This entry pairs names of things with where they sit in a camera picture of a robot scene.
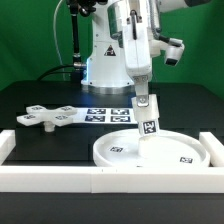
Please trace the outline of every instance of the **white block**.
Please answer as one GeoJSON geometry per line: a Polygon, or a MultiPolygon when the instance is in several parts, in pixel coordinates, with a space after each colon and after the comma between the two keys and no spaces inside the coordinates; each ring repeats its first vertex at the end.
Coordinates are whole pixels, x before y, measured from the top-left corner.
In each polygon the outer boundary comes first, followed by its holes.
{"type": "Polygon", "coordinates": [[[2,166],[0,192],[91,192],[89,167],[2,166]]]}
{"type": "Polygon", "coordinates": [[[224,167],[224,146],[222,143],[211,132],[201,132],[199,141],[209,152],[211,164],[215,167],[224,167]]]}
{"type": "Polygon", "coordinates": [[[15,145],[15,131],[4,130],[0,133],[0,165],[5,161],[15,145]]]}

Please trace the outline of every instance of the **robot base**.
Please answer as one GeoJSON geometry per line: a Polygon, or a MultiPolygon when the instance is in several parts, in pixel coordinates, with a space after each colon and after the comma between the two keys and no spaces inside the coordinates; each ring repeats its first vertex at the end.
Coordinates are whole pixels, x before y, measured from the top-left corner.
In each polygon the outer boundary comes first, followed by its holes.
{"type": "Polygon", "coordinates": [[[99,94],[124,94],[134,92],[133,85],[124,87],[96,87],[82,83],[82,90],[99,94]]]}
{"type": "Polygon", "coordinates": [[[93,147],[97,166],[109,167],[207,167],[210,155],[189,136],[160,130],[141,138],[138,129],[112,132],[99,138],[93,147]]]}

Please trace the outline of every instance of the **table surface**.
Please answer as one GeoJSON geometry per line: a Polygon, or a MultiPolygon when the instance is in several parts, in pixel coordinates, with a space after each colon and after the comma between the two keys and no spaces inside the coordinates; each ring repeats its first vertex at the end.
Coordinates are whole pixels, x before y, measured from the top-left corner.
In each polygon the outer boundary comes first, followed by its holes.
{"type": "MultiPolygon", "coordinates": [[[[195,138],[200,131],[211,131],[224,143],[224,101],[206,88],[158,83],[150,86],[150,93],[157,94],[161,129],[195,138]]],[[[98,137],[136,125],[72,124],[47,135],[41,124],[24,127],[16,116],[26,114],[31,105],[130,108],[133,96],[87,93],[69,82],[11,84],[0,92],[0,128],[16,130],[17,146],[4,165],[93,165],[92,145],[98,137]]],[[[1,193],[0,197],[0,223],[206,224],[223,223],[223,210],[223,194],[1,193]]]]}

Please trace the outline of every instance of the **white platform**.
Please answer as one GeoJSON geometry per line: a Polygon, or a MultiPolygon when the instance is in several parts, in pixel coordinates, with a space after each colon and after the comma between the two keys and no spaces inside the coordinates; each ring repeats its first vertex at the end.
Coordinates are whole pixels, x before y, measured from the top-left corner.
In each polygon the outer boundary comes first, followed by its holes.
{"type": "MultiPolygon", "coordinates": [[[[4,158],[14,148],[14,131],[3,131],[0,142],[4,158]]],[[[211,133],[201,133],[200,142],[210,152],[224,150],[211,133]]],[[[223,186],[222,167],[0,167],[0,192],[224,193],[223,186]]]]}

